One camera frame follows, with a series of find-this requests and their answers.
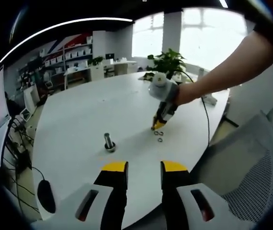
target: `ceiling light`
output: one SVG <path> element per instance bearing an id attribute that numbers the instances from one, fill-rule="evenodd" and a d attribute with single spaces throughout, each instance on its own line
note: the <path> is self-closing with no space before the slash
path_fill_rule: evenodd
<path id="1" fill-rule="evenodd" d="M 102 18 L 82 18 L 82 19 L 76 19 L 76 20 L 72 20 L 72 21 L 68 21 L 68 22 L 64 22 L 64 23 L 60 23 L 57 25 L 53 25 L 50 26 L 44 30 L 41 30 L 39 32 L 36 32 L 35 34 L 31 35 L 30 37 L 24 39 L 23 41 L 21 41 L 19 44 L 17 44 L 15 47 L 13 47 L 1 60 L 0 63 L 10 54 L 12 53 L 14 50 L 16 50 L 19 46 L 21 46 L 22 44 L 24 44 L 25 42 L 29 41 L 31 38 L 47 31 L 47 30 L 51 30 L 53 28 L 62 26 L 62 25 L 67 25 L 67 24 L 71 24 L 71 23 L 78 23 L 78 22 L 86 22 L 86 21 L 95 21 L 95 20 L 112 20 L 112 21 L 124 21 L 124 22 L 132 22 L 131 19 L 126 19 L 126 18 L 107 18 L 107 17 L 102 17 Z"/>
<path id="2" fill-rule="evenodd" d="M 225 0 L 219 0 L 219 2 L 222 4 L 224 8 L 228 8 L 228 5 Z"/>

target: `ceiling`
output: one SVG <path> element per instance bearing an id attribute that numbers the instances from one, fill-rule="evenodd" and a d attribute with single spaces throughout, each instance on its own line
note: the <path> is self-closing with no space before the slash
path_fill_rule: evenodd
<path id="1" fill-rule="evenodd" d="M 254 11 L 246 0 L 226 0 L 230 10 L 244 12 L 247 16 Z M 28 36 L 49 26 L 89 17 L 119 17 L 136 20 L 156 12 L 176 12 L 185 7 L 221 7 L 219 0 L 109 0 L 109 1 L 59 1 L 59 0 L 14 0 L 4 1 L 0 6 L 0 59 L 16 44 Z M 13 36 L 10 33 L 15 23 Z M 116 31 L 128 26 L 128 22 L 92 21 L 73 23 L 45 32 L 25 43 L 4 61 L 9 65 L 21 55 L 47 43 L 85 31 Z"/>

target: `floor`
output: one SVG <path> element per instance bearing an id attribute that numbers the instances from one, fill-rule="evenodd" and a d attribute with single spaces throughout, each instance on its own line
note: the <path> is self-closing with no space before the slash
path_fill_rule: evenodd
<path id="1" fill-rule="evenodd" d="M 68 88 L 78 86 L 82 83 L 83 83 L 83 81 L 78 81 L 78 82 L 72 83 L 72 84 L 68 85 Z M 32 138 L 35 137 L 35 130 L 36 130 L 37 124 L 39 122 L 43 108 L 44 108 L 43 105 L 38 107 L 36 109 L 35 113 L 33 114 L 33 116 L 26 123 L 28 135 L 31 136 Z M 231 125 L 230 123 L 228 123 L 226 121 L 222 121 L 220 123 L 217 131 L 215 132 L 210 145 L 223 139 L 227 134 L 232 132 L 234 129 L 235 129 L 235 127 L 233 125 Z M 29 149 L 30 157 L 32 158 L 32 147 L 29 145 L 29 146 L 27 146 L 27 148 Z M 30 169 L 26 169 L 23 173 L 20 174 L 20 176 L 18 178 L 18 184 L 26 187 L 28 190 L 30 190 L 32 193 L 34 193 L 33 176 L 32 176 L 32 171 Z M 26 190 L 24 190 L 21 187 L 18 187 L 18 193 L 19 193 L 20 199 L 22 199 L 23 201 L 27 202 L 28 204 L 30 204 L 34 207 L 37 207 L 35 197 L 32 194 L 30 194 L 29 192 L 27 192 Z M 27 210 L 27 212 L 24 211 L 24 214 L 26 215 L 26 217 L 30 221 L 35 221 L 35 220 L 40 219 L 40 215 L 37 212 L 30 209 L 29 207 L 27 207 L 23 203 L 21 203 L 21 206 L 22 206 L 22 210 Z"/>

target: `green plant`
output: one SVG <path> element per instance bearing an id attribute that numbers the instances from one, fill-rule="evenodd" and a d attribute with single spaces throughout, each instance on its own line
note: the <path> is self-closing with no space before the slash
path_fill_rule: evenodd
<path id="1" fill-rule="evenodd" d="M 93 65 L 93 66 L 97 66 L 99 63 L 102 62 L 102 60 L 103 60 L 103 57 L 102 57 L 102 56 L 99 56 L 99 57 L 90 59 L 90 60 L 88 61 L 88 64 L 89 64 L 89 65 Z"/>
<path id="2" fill-rule="evenodd" d="M 157 56 L 149 55 L 147 59 L 154 61 L 154 67 L 147 66 L 146 70 L 165 73 L 166 78 L 169 80 L 173 75 L 181 74 L 182 67 L 185 68 L 185 63 L 182 61 L 184 57 L 172 49 L 169 49 L 166 53 L 162 52 L 162 54 Z M 147 73 L 144 79 L 146 79 L 147 76 L 153 75 L 154 73 Z"/>

